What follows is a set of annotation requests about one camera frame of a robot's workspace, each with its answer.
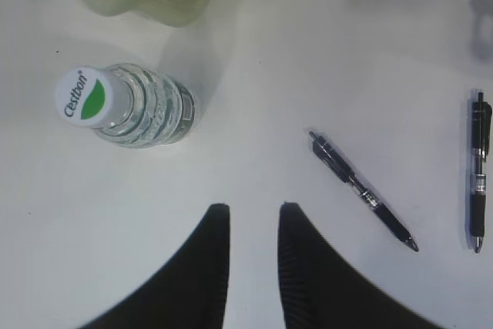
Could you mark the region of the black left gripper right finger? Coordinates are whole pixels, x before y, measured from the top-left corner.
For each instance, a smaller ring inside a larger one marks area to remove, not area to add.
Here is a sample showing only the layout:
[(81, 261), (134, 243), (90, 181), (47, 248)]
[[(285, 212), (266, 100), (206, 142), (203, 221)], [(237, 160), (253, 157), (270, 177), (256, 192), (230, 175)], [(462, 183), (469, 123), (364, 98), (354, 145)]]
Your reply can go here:
[(287, 328), (433, 328), (359, 274), (297, 203), (280, 208), (277, 273)]

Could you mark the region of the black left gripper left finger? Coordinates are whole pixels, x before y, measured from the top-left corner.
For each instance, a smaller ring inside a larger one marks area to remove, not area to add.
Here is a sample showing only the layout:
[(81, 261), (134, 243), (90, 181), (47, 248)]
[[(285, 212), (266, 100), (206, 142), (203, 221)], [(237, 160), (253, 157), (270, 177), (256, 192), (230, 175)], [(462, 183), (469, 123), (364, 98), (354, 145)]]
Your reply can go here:
[(221, 328), (230, 276), (230, 208), (207, 209), (151, 278), (84, 328)]

